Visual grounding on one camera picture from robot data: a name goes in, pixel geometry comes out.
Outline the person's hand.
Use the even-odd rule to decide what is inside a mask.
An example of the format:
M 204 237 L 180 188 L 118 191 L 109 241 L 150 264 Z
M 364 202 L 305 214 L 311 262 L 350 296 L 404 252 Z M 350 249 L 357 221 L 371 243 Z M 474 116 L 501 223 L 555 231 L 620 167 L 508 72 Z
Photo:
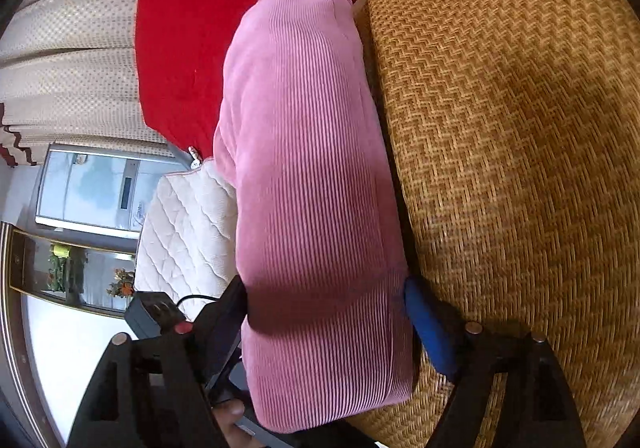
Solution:
M 218 404 L 213 409 L 213 415 L 230 448 L 264 448 L 258 439 L 236 425 L 243 418 L 244 411 L 245 407 L 240 400 L 231 399 Z

